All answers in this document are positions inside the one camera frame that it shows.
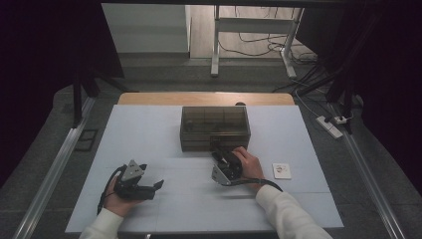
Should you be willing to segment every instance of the power strip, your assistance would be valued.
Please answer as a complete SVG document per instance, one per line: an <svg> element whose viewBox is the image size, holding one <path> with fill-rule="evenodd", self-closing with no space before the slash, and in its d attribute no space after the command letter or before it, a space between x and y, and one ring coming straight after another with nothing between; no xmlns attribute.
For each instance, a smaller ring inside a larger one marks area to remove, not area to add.
<svg viewBox="0 0 422 239"><path fill-rule="evenodd" d="M319 122L319 124L325 128L334 138L342 137L342 133L331 122L325 122L325 117L318 117L316 118L316 121Z"/></svg>

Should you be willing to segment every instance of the white tabletop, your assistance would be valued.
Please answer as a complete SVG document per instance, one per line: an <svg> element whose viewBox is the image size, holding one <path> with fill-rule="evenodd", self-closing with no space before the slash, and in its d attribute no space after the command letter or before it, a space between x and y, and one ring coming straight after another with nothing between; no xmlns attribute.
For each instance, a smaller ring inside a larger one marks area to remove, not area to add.
<svg viewBox="0 0 422 239"><path fill-rule="evenodd" d="M211 179L209 152L182 152L182 106L114 106L66 232L82 232L113 171L134 159L147 164L139 185L164 179L153 200L137 205L120 231L210 233L273 231L245 185L223 187ZM247 107L251 139L265 176L290 192L322 227L342 227L314 147L297 106ZM275 179L273 163L288 163L292 179Z"/></svg>

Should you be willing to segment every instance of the wire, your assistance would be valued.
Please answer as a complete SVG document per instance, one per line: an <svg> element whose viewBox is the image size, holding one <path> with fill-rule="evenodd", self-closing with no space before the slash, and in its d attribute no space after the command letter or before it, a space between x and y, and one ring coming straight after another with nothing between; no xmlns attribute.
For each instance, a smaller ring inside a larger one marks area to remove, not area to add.
<svg viewBox="0 0 422 239"><path fill-rule="evenodd" d="M106 183L106 185L105 185L105 190L103 191L103 193L102 193L102 196L100 197L100 202L99 202L99 205L97 206L97 215L98 214L100 214L100 212L102 211L102 209L103 209L103 205L105 204L105 200L106 200L106 197L108 197L108 196L110 196L110 194L109 195L106 195L106 191L108 190L108 187L109 187L109 184L111 183L111 181L112 181L112 179L114 178L114 176L120 171L120 172L122 172L123 170L125 169L125 166L121 166L121 167L119 167L118 169L116 169L112 174L111 174L111 177L108 179L108 182Z"/></svg>
<svg viewBox="0 0 422 239"><path fill-rule="evenodd" d="M317 118L319 117L319 115L317 115L317 113L315 113L315 112L313 112L313 110L311 110L308 106L307 106L307 104L305 104L304 103L304 101L302 101L302 99L301 99L301 97L299 97L299 95L298 95L298 90L295 90L295 93L296 93L296 96L298 97L298 99L299 99L299 101L301 101L302 102L302 104L312 113L312 114L314 114Z"/></svg>
<svg viewBox="0 0 422 239"><path fill-rule="evenodd" d="M221 184L223 186L238 186L242 184L248 184L248 183L258 183L260 185L270 185L275 188L277 188L280 191L283 191L283 189L277 185L275 182L267 180L267 179L261 179L261 178L248 178L248 179L241 179L241 180L235 180L231 181L229 185L227 184Z"/></svg>
<svg viewBox="0 0 422 239"><path fill-rule="evenodd" d="M312 98L310 98L310 97L306 97L306 98L308 98L308 99L310 99L311 101L313 101L313 102L315 102L315 103L317 103L324 111L326 111L330 116L332 116L332 113L329 111L329 110L327 110L325 107L323 107L318 101L316 101L316 100L314 100L314 99L312 99Z"/></svg>
<svg viewBox="0 0 422 239"><path fill-rule="evenodd" d="M108 196L111 196L113 194L115 194L115 192L112 192L112 193L107 194L105 198L107 198Z"/></svg>
<svg viewBox="0 0 422 239"><path fill-rule="evenodd" d="M238 54L245 55L245 56L250 56L250 57L259 57L259 56L264 56L264 55L266 55L266 54L269 54L269 53L273 52L273 51L274 51L274 49L275 49L275 48L277 48L277 47L272 48L272 49L270 49L269 51L267 51L267 52L265 52L265 53L260 53L260 54L248 54L248 53L243 53L243 52L239 52L239 51L236 51L236 50L229 50L229 49L226 49L226 48L224 48L224 47L221 45L220 41L218 41L218 45L220 45L220 47L221 47L223 50L227 51L227 52L238 53Z"/></svg>
<svg viewBox="0 0 422 239"><path fill-rule="evenodd" d="M284 89L284 88L287 88L287 87L292 87L292 86L295 86L295 85L297 85L297 83L290 83L290 84L285 85L285 86L277 87L277 88L273 89L273 90L271 91L271 93L275 93L275 92L276 92L276 91L278 91L278 90L282 90L282 89Z"/></svg>
<svg viewBox="0 0 422 239"><path fill-rule="evenodd" d="M291 16L291 18L293 18L293 16L295 15L295 9L296 9L296 8L293 8L293 11L292 11L292 16Z"/></svg>
<svg viewBox="0 0 422 239"><path fill-rule="evenodd" d="M267 15L265 15L264 18L270 17L270 12L271 12L271 7L268 8Z"/></svg>
<svg viewBox="0 0 422 239"><path fill-rule="evenodd" d="M311 81L314 81L314 80L316 80L316 79L318 79L320 76L322 76L323 74L325 74L325 71L322 71L319 75L317 75L316 77L314 77L314 78L312 78L312 76L317 72L317 70L319 69L321 67L321 64L317 64L317 65L315 65L315 66L313 66L308 72L307 72L307 74L304 76L304 77L302 77L301 79L300 79L300 82L301 82L301 85L303 85L303 86L308 86L307 84L305 84L306 82L311 82ZM299 85L297 85L295 88L293 88L292 89L292 91L290 92L290 94L292 94L297 88L298 88L298 86Z"/></svg>
<svg viewBox="0 0 422 239"><path fill-rule="evenodd" d="M295 55L293 54L293 51L290 51L291 60L294 61L296 64L300 64L300 65L316 64L317 63L317 60L305 60L305 59L301 59L301 56L307 55L307 54L315 54L315 53L301 53L296 58Z"/></svg>
<svg viewBox="0 0 422 239"><path fill-rule="evenodd" d="M270 37L270 35L271 35L271 34L268 34L268 37L266 37L266 38L261 38L261 39L255 39L255 40L244 40L244 39L242 39L242 36L241 36L241 35L240 35L240 33L239 33L239 38L240 38L240 40L242 40L242 42L251 43L251 42L265 41L265 40L268 40L268 39L275 39L275 38L287 37L287 35L286 35L286 36L285 36L285 35L282 35L282 36L277 36L277 37Z"/></svg>

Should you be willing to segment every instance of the small white card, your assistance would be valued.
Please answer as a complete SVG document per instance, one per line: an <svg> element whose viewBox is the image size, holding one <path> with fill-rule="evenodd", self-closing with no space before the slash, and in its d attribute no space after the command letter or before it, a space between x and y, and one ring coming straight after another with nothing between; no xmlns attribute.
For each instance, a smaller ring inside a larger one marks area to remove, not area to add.
<svg viewBox="0 0 422 239"><path fill-rule="evenodd" d="M288 163L273 163L274 177L278 179L292 179Z"/></svg>

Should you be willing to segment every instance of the dark wall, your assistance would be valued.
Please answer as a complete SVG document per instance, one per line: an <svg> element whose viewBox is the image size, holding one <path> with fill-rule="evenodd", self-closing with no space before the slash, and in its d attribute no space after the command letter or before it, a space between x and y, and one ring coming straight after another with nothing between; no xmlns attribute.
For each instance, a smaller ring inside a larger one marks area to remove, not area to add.
<svg viewBox="0 0 422 239"><path fill-rule="evenodd" d="M422 8L390 2L355 68L363 120L422 194Z"/></svg>
<svg viewBox="0 0 422 239"><path fill-rule="evenodd" d="M0 185L19 163L77 69L122 77L100 3L0 3Z"/></svg>

